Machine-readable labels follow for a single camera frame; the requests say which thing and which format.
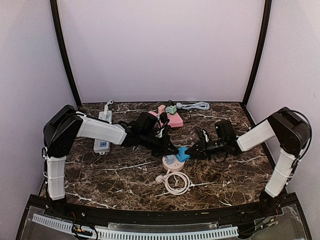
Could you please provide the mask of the pink round power socket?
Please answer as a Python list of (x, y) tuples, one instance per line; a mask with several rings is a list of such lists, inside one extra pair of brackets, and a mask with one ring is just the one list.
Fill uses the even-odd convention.
[(171, 164), (171, 165), (168, 165), (166, 162), (165, 162), (165, 156), (162, 157), (162, 166), (165, 170), (167, 171), (170, 171), (170, 172), (179, 172), (181, 170), (184, 169), (185, 167), (185, 163), (184, 162), (179, 162), (177, 160), (177, 157), (175, 155), (174, 157), (174, 163)]

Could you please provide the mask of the light blue plug adapter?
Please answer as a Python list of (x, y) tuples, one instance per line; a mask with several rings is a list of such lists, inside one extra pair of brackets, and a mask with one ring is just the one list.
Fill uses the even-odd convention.
[(175, 155), (173, 155), (173, 154), (172, 155), (166, 155), (164, 157), (164, 160), (168, 165), (172, 165), (174, 163), (174, 161), (175, 161)]

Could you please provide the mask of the bright blue plug adapter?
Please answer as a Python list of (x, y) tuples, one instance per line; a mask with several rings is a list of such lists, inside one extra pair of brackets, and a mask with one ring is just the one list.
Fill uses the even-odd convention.
[(184, 163), (191, 158), (189, 154), (186, 154), (187, 150), (188, 148), (186, 146), (181, 146), (178, 149), (178, 154), (176, 155), (176, 158), (180, 163)]

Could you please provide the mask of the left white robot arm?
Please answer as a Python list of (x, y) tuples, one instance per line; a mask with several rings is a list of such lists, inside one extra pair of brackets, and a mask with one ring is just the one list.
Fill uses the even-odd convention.
[(142, 112), (131, 122), (108, 121), (88, 116), (65, 105), (43, 128), (42, 158), (47, 178), (47, 194), (53, 202), (51, 210), (60, 218), (71, 213), (65, 198), (65, 162), (77, 138), (109, 142), (122, 147), (143, 146), (154, 157), (176, 155), (179, 150), (171, 142), (171, 127), (149, 112)]

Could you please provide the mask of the pink triangular power socket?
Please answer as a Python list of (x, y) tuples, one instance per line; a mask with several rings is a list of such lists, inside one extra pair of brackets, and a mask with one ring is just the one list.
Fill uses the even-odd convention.
[(180, 128), (184, 126), (184, 121), (178, 112), (175, 112), (174, 114), (166, 113), (166, 115), (169, 120), (168, 125), (171, 128)]

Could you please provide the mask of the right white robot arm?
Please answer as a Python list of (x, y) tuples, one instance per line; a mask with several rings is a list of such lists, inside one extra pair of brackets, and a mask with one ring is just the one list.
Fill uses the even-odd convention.
[(280, 153), (273, 173), (263, 193), (276, 198), (295, 175), (299, 162), (308, 151), (313, 137), (309, 119), (297, 110), (283, 107), (241, 136), (230, 120), (221, 120), (214, 124), (217, 139), (212, 140), (205, 129), (197, 134), (199, 140), (185, 153), (191, 158), (212, 160), (218, 154), (238, 156), (250, 151), (271, 139), (279, 143)]

